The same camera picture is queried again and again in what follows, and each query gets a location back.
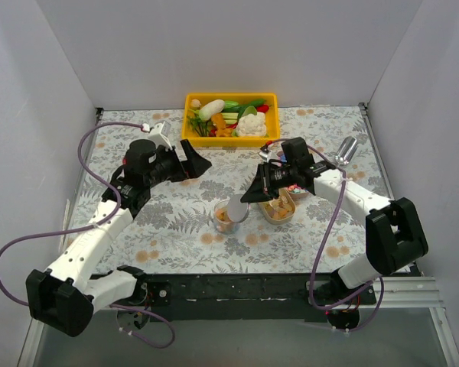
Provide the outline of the silver metal jar lid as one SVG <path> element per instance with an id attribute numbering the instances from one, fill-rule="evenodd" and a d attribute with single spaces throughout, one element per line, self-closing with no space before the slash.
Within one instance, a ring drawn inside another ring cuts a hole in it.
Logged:
<path id="1" fill-rule="evenodd" d="M 236 194 L 229 199 L 226 205 L 226 212 L 231 222 L 243 222 L 249 215 L 249 204 L 243 203 L 242 197 L 242 194 Z"/>

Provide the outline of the pink tray of colourful candies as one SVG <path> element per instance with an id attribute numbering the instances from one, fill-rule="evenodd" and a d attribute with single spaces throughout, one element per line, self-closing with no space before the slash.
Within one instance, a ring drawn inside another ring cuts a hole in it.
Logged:
<path id="1" fill-rule="evenodd" d="M 283 151 L 279 151 L 278 152 L 278 159 L 283 164 L 285 164 L 287 162 L 287 158 L 286 158 L 286 156 L 285 156 Z M 301 188 L 297 184 L 292 184 L 291 186 L 286 187 L 285 189 L 286 189 L 287 193 L 291 196 L 291 198 L 293 200 L 303 199 L 309 194 L 308 191 L 306 191 L 304 188 Z"/>

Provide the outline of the beige tray of orange candies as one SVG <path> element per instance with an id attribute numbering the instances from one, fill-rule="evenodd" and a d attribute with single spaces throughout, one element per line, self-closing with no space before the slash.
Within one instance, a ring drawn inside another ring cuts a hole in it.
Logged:
<path id="1" fill-rule="evenodd" d="M 265 219 L 272 225 L 290 222 L 295 214 L 296 205 L 289 193 L 280 189 L 277 199 L 258 203 Z"/>

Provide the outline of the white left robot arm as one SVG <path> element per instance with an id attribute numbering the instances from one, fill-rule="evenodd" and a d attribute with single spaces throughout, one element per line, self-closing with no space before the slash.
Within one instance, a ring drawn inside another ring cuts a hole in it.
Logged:
<path id="1" fill-rule="evenodd" d="M 151 189 L 170 181 L 200 177 L 211 162 L 199 155 L 187 139 L 181 141 L 185 159 L 174 148 L 139 139 L 129 145 L 122 165 L 89 221 L 89 229 L 45 271 L 33 270 L 26 279 L 31 316 L 68 336 L 80 335 L 93 314 L 117 300 L 132 306 L 148 295 L 142 271 L 123 265 L 106 276 L 91 278 L 108 247 L 127 228 L 151 198 Z"/>

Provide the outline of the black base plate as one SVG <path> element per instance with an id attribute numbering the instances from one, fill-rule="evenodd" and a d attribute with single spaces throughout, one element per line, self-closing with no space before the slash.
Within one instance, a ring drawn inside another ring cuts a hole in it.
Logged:
<path id="1" fill-rule="evenodd" d="M 174 320 L 303 320 L 327 317 L 308 300 L 309 274 L 144 274 L 122 306 Z"/>

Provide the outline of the green cucumber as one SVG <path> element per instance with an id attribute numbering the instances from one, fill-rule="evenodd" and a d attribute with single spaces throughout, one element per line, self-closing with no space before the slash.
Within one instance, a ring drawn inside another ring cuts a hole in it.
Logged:
<path id="1" fill-rule="evenodd" d="M 262 106 L 264 104 L 265 104 L 265 100 L 264 99 L 254 99 L 251 102 L 248 102 L 248 103 L 246 103 L 244 105 L 241 105 L 239 111 L 240 112 L 244 112 L 250 106 L 252 106 L 252 107 L 257 109 L 258 107 L 260 107 L 260 106 Z"/>

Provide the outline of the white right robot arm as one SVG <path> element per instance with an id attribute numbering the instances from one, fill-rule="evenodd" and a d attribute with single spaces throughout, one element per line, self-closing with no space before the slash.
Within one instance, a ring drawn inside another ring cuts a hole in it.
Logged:
<path id="1" fill-rule="evenodd" d="M 375 194 L 349 181 L 343 169 L 327 159 L 315 161 L 303 138 L 280 141 L 285 161 L 268 159 L 243 194 L 243 203 L 263 203 L 296 184 L 323 200 L 336 204 L 359 222 L 366 233 L 366 250 L 332 277 L 331 296 L 348 304 L 359 287 L 380 276 L 391 275 L 428 253 L 428 243 L 414 203 Z"/>

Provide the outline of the white radish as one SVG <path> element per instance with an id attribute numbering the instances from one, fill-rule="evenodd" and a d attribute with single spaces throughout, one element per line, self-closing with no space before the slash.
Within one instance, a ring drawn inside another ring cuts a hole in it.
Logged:
<path id="1" fill-rule="evenodd" d="M 214 115 L 221 113 L 224 109 L 225 101 L 222 99 L 215 99 L 202 106 L 198 116 L 202 122 L 206 122 L 210 120 Z"/>

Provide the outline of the clear glass jar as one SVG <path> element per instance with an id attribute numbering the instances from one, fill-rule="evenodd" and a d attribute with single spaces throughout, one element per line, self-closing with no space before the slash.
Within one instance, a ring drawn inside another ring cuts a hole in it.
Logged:
<path id="1" fill-rule="evenodd" d="M 221 200 L 218 202 L 213 211 L 213 223 L 216 230 L 224 235 L 233 234 L 239 228 L 239 223 L 230 220 L 227 213 L 227 205 L 229 200 Z"/>

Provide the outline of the white cauliflower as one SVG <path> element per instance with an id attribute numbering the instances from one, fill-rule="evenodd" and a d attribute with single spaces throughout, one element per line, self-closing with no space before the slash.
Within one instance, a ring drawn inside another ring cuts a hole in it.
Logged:
<path id="1" fill-rule="evenodd" d="M 263 112 L 243 116 L 236 126 L 238 137 L 264 137 L 266 134 L 267 126 Z"/>

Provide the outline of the silver metal scoop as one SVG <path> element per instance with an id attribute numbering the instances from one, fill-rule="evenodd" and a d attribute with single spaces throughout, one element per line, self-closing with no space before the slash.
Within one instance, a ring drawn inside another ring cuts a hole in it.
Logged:
<path id="1" fill-rule="evenodd" d="M 358 141 L 352 136 L 346 137 L 334 155 L 337 165 L 346 166 L 350 163 L 358 148 Z"/>

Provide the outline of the yellow plastic bin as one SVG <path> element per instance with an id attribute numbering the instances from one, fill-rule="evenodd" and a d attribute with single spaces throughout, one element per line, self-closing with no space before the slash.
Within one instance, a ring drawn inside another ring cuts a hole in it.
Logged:
<path id="1" fill-rule="evenodd" d="M 269 107 L 265 113 L 265 125 L 267 128 L 264 137 L 204 137 L 194 131 L 189 118 L 194 114 L 189 111 L 192 99 L 198 99 L 203 105 L 215 99 L 231 100 L 246 105 L 254 100 L 263 99 L 264 105 Z M 184 108 L 184 119 L 181 127 L 181 140 L 187 139 L 194 147 L 260 147 L 268 141 L 276 141 L 280 138 L 280 125 L 278 119 L 278 100 L 274 93 L 189 93 Z"/>

